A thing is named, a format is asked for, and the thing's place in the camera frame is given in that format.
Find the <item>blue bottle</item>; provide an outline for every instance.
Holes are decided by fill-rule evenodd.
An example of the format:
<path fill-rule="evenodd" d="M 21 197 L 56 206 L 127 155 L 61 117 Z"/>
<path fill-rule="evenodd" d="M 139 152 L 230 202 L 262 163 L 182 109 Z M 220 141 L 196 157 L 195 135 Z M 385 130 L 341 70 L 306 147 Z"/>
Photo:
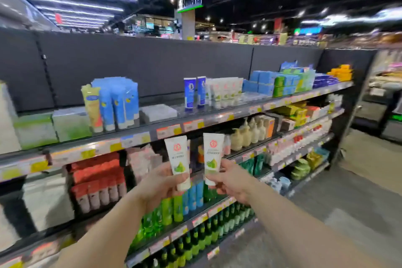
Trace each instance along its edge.
<path fill-rule="evenodd" d="M 197 186 L 191 183 L 191 188 L 188 189 L 188 208 L 194 211 L 197 208 Z"/>
<path fill-rule="evenodd" d="M 197 184 L 197 207 L 201 207 L 204 205 L 204 180 Z"/>
<path fill-rule="evenodd" d="M 188 214 L 188 190 L 183 194 L 183 215 Z"/>

